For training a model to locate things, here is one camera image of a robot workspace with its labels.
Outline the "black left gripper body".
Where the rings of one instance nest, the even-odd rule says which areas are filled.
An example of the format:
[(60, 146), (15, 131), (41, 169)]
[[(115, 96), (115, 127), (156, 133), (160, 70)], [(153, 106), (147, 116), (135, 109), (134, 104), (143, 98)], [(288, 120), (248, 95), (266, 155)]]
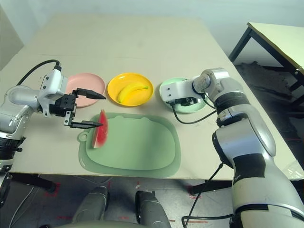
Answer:
[(64, 94), (55, 101), (55, 104), (49, 105), (49, 112), (52, 115), (64, 117), (64, 125), (69, 127), (77, 127), (73, 119), (76, 114), (76, 98), (77, 92), (73, 90), (71, 94)]

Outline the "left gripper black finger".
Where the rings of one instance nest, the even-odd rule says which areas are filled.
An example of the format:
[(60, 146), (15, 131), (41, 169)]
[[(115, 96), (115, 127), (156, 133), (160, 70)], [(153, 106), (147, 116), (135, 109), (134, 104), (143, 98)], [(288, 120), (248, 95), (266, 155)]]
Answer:
[(91, 129), (91, 128), (97, 128), (99, 126), (103, 126), (103, 124), (92, 121), (71, 122), (70, 124), (71, 128), (77, 128), (77, 129)]
[(82, 95), (82, 96), (85, 96), (86, 98), (94, 99), (94, 100), (105, 100), (106, 99), (106, 97), (100, 93), (97, 93), (93, 90), (83, 89), (83, 88), (76, 89), (76, 97), (78, 97), (79, 95)]

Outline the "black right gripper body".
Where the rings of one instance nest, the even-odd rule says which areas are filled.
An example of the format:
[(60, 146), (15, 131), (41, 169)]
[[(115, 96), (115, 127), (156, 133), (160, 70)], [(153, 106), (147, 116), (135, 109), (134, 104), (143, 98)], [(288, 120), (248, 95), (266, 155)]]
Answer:
[(199, 99), (194, 97), (185, 97), (185, 98), (175, 99), (174, 103), (176, 105), (181, 105), (181, 106), (190, 106), (199, 103)]

